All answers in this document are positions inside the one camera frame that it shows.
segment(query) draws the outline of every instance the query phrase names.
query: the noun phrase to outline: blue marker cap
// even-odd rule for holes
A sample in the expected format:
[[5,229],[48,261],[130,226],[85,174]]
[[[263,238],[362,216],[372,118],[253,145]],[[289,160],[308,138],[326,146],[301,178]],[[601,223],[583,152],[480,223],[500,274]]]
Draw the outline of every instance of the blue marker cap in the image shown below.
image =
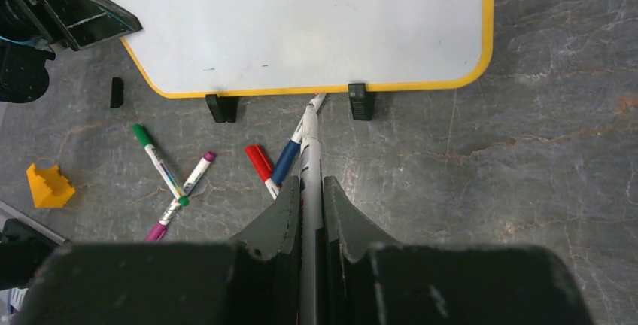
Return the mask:
[[295,156],[298,154],[299,149],[301,148],[301,144],[295,141],[288,141],[284,151],[281,152],[279,159],[277,160],[277,164],[275,164],[275,168],[272,170],[272,175],[270,178],[278,185],[281,185],[281,182],[284,182],[286,175],[290,171],[290,167],[293,165],[295,160]]

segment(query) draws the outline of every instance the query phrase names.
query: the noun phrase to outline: red part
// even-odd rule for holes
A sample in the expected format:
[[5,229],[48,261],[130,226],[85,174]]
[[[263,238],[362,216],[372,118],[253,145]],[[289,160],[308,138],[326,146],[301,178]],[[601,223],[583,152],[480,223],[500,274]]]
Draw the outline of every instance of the red part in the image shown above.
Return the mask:
[[245,148],[248,158],[253,163],[253,167],[257,170],[261,177],[261,181],[265,181],[272,175],[272,165],[261,147],[257,144]]

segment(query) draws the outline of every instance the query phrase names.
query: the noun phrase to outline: purple marker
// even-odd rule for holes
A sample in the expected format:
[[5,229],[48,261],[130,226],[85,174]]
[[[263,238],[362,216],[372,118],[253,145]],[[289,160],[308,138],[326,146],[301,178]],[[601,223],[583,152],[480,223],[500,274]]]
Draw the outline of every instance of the purple marker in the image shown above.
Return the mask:
[[[184,183],[184,192],[188,195],[190,191],[195,187],[197,182],[206,172],[206,169],[211,165],[215,159],[215,153],[207,152],[202,159],[199,160],[195,169],[190,173],[188,179],[186,179],[186,183]],[[162,217],[159,218],[159,221],[155,224],[153,229],[146,236],[146,241],[159,241],[166,234],[166,228],[171,222],[172,218],[175,216],[179,208],[181,207],[180,203],[177,199],[173,199],[169,207],[164,211]]]

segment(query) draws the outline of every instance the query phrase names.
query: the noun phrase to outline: yellow plastic piece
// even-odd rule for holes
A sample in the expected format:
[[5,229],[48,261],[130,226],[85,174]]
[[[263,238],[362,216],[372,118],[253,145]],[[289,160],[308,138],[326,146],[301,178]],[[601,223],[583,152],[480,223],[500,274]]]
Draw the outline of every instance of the yellow plastic piece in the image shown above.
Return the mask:
[[39,169],[33,163],[26,169],[26,177],[29,179],[36,208],[60,208],[75,193],[68,178],[59,173],[58,165],[50,169]]

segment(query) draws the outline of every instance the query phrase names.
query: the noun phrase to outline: yellow border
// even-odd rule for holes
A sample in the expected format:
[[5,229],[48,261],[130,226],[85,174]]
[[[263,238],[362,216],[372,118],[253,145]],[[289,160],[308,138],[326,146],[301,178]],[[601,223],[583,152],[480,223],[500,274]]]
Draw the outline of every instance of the yellow border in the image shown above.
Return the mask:
[[[406,83],[377,83],[368,84],[368,89],[373,92],[398,91],[398,90],[451,90],[472,83],[477,80],[488,68],[492,59],[492,49],[494,41],[494,0],[483,0],[483,18],[482,18],[482,44],[483,51],[478,65],[465,77],[455,80],[447,80],[445,82],[406,82]],[[230,90],[227,92],[194,92],[194,93],[164,93],[155,84],[150,81],[148,74],[142,68],[133,50],[126,42],[124,37],[120,38],[122,44],[129,52],[129,55],[137,65],[144,79],[161,96],[174,98],[201,98],[207,94],[216,93],[221,96],[267,96],[274,94],[303,94],[303,93],[343,93],[348,91],[348,85],[328,86],[328,87],[290,87],[290,88],[271,88],[267,90]]]

